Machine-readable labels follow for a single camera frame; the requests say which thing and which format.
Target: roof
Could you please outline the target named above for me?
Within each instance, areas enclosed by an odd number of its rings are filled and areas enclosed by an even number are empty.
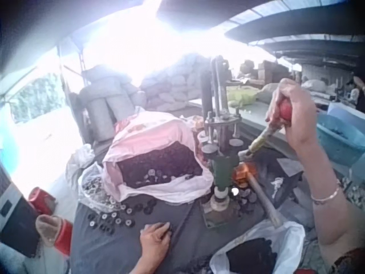
[[[350,1],[164,0],[163,3],[160,18],[179,30],[214,27],[228,38],[260,46],[291,63],[354,70],[365,56],[363,12]]]
[[[29,80],[37,61],[67,36],[86,43],[101,19],[144,0],[0,0],[0,98],[19,82]],[[63,44],[65,55],[74,47]]]

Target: pink bag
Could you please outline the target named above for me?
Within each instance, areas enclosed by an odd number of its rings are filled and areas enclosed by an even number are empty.
[[[145,111],[120,122],[117,127],[118,132],[103,160],[105,189],[117,201],[121,202],[129,196],[148,194],[170,203],[187,203],[210,190],[213,175],[197,158],[193,132],[183,120],[164,112]],[[138,189],[128,187],[123,182],[118,162],[152,150],[161,150],[176,141],[194,152],[195,159],[202,168],[201,176],[188,180],[182,176],[169,183]]]

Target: plastic bag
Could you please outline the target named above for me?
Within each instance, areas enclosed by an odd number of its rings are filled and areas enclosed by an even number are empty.
[[[120,210],[120,204],[104,189],[102,173],[97,162],[84,170],[78,181],[78,201],[98,213]]]
[[[187,203],[206,194],[213,183],[212,173],[199,161],[190,127],[181,119],[163,112],[142,112],[129,118],[129,123],[115,136],[103,163],[105,188],[116,200],[138,194],[152,195],[170,203]],[[180,142],[194,152],[202,175],[185,180],[185,176],[169,183],[134,189],[123,182],[118,162],[152,150],[162,150]]]
[[[76,150],[71,155],[70,159],[66,164],[66,180],[68,186],[75,192],[78,193],[78,179],[82,174],[84,168],[86,168],[95,158],[94,151],[91,149],[90,144],[84,144],[81,148]]]
[[[242,236],[234,239],[221,248],[210,260],[210,268],[214,274],[229,274],[227,251],[256,238],[271,240],[273,252],[278,254],[273,274],[291,274],[301,261],[305,231],[302,225],[287,221],[275,229],[269,220],[264,220]]]
[[[316,92],[326,92],[327,90],[325,82],[316,79],[308,80],[307,82],[302,83],[302,88]]]

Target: silver bracelet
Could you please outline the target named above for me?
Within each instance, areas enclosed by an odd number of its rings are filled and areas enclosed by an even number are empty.
[[[315,199],[313,197],[313,195],[311,195],[311,198],[312,198],[313,203],[316,204],[316,205],[324,205],[329,200],[332,200],[334,197],[336,197],[337,194],[338,194],[338,192],[339,192],[339,190],[340,190],[340,188],[341,188],[339,180],[337,180],[337,184],[338,184],[338,186],[337,186],[335,192],[333,192],[333,194],[330,195],[330,196],[328,196],[327,198],[324,198],[324,199]]]

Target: metal rod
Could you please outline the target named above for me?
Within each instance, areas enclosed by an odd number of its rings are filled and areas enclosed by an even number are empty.
[[[216,117],[220,116],[220,104],[219,104],[219,93],[218,93],[218,81],[217,81],[217,73],[216,73],[216,59],[212,59],[211,62],[212,68],[212,82],[213,82],[213,92],[214,92],[214,102],[215,102],[215,111]]]
[[[227,90],[224,85],[222,56],[216,58],[216,77],[222,109],[228,110]]]
[[[202,71],[200,74],[200,90],[201,90],[201,105],[203,110],[204,121],[208,117],[209,112],[213,112],[212,102],[212,84],[210,71]]]

